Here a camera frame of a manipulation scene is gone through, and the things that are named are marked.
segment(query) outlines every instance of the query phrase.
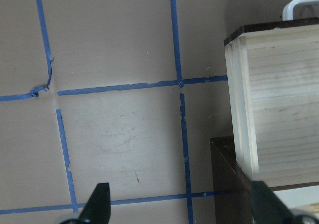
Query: wooden box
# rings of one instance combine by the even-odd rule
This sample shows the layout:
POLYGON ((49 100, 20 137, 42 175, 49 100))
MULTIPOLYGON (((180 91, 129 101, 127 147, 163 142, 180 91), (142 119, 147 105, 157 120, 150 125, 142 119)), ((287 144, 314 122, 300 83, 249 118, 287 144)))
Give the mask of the wooden box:
POLYGON ((224 45, 240 168, 269 187, 319 181, 319 18, 243 26, 224 45))

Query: floor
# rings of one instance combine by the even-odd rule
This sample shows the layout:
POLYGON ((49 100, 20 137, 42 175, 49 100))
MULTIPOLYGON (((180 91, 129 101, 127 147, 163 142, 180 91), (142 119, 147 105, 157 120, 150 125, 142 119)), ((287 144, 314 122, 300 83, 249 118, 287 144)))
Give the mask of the floor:
POLYGON ((237 2, 0 0, 0 224, 53 223, 99 182, 112 224, 215 223, 209 138, 232 134, 223 39, 277 20, 262 5, 225 16, 251 7, 237 2))

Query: white handle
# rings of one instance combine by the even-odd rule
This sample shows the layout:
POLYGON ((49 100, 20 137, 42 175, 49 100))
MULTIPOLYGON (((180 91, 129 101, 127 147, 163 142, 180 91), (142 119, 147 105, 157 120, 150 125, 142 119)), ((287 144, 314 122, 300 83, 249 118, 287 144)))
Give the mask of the white handle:
POLYGON ((319 0, 292 0, 283 10, 283 21, 294 20, 294 7, 319 3, 319 0))

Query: wooden board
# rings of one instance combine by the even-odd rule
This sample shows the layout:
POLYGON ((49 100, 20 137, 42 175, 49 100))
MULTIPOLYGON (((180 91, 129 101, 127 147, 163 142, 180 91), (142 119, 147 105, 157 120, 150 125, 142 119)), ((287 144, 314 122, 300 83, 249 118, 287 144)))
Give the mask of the wooden board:
POLYGON ((244 33, 225 47, 236 157, 253 180, 319 180, 319 25, 244 33))

